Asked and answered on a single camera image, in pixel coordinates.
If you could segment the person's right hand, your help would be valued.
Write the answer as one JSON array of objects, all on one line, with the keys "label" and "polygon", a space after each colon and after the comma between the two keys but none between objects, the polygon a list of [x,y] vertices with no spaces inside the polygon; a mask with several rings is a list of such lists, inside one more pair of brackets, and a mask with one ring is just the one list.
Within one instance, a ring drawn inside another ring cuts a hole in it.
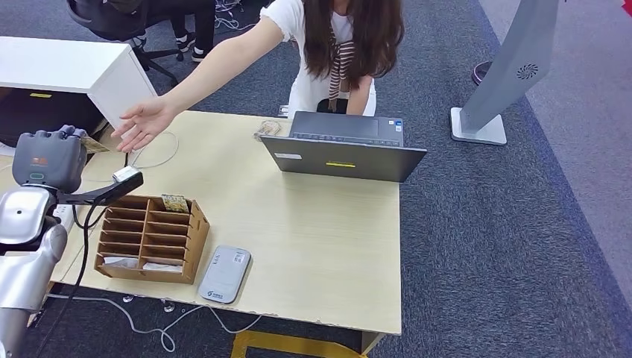
[{"label": "person's right hand", "polygon": [[151,98],[138,104],[120,116],[122,124],[112,137],[121,137],[116,149],[131,152],[145,147],[160,135],[179,112],[163,97]]}]

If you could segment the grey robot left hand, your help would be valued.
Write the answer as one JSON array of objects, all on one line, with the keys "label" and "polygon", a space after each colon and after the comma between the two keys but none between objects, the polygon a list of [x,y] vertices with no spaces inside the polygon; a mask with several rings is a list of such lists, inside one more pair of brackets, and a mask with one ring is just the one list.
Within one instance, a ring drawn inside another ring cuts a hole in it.
[{"label": "grey robot left hand", "polygon": [[50,186],[64,193],[79,189],[87,161],[84,129],[63,125],[57,131],[39,130],[19,136],[12,165],[21,186]]}]

